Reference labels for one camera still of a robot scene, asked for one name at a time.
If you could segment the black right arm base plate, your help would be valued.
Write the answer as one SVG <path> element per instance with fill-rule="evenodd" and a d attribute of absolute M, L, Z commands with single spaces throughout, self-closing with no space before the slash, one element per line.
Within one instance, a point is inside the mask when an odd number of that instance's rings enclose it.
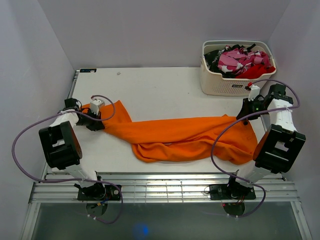
<path fill-rule="evenodd" d="M 255 190 L 251 187 L 234 187 L 230 184 L 213 184 L 209 186 L 211 200 L 255 200 Z"/>

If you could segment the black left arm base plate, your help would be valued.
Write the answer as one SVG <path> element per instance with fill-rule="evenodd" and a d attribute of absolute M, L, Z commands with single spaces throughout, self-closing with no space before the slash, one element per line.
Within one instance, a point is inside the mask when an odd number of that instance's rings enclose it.
<path fill-rule="evenodd" d="M 118 189 L 113 185 L 105 184 L 104 185 L 105 190 L 102 192 L 102 195 L 98 197 L 86 196 L 83 192 L 79 190 L 76 199 L 78 201 L 99 201 L 99 202 L 102 202 L 104 200 L 120 201 L 121 200 L 120 190 L 122 189 L 122 186 L 120 184 L 117 184 L 116 186 L 118 187 Z"/>

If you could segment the orange trousers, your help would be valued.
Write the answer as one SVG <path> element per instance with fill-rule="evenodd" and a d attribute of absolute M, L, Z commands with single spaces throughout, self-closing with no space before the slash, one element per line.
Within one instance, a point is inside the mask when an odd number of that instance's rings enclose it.
<path fill-rule="evenodd" d="M 135 157 L 145 163 L 189 162 L 214 155 L 242 165 L 252 160 L 258 145 L 250 124 L 236 123 L 219 135 L 235 122 L 234 116 L 132 121 L 119 100 L 100 112 L 104 131 L 129 143 Z"/>

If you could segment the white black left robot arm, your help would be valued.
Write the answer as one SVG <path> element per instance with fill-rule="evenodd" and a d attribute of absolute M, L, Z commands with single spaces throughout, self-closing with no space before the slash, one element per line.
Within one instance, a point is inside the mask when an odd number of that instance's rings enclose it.
<path fill-rule="evenodd" d="M 83 108 L 77 99 L 67 98 L 64 104 L 61 115 L 50 126 L 38 132 L 46 162 L 49 167 L 65 171 L 79 179 L 74 186 L 86 197 L 100 200 L 106 195 L 106 187 L 96 182 L 101 180 L 101 177 L 95 170 L 90 170 L 81 163 L 83 153 L 74 127 L 79 125 L 91 131 L 103 130 L 105 127 L 100 121 L 100 108 L 105 102 L 94 98 L 88 107 Z"/>

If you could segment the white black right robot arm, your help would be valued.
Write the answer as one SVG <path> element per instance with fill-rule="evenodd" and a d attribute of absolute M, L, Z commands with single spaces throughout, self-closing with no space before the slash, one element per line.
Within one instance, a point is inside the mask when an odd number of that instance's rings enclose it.
<path fill-rule="evenodd" d="M 294 101 L 287 96 L 284 85 L 271 85 L 266 96 L 260 95 L 260 87 L 252 83 L 247 90 L 249 95 L 243 99 L 236 119 L 247 124 L 263 111 L 269 117 L 269 127 L 257 144 L 252 161 L 229 178 L 225 191 L 232 199 L 251 194 L 253 185 L 267 175 L 288 172 L 306 142 L 306 136 L 294 126 Z"/>

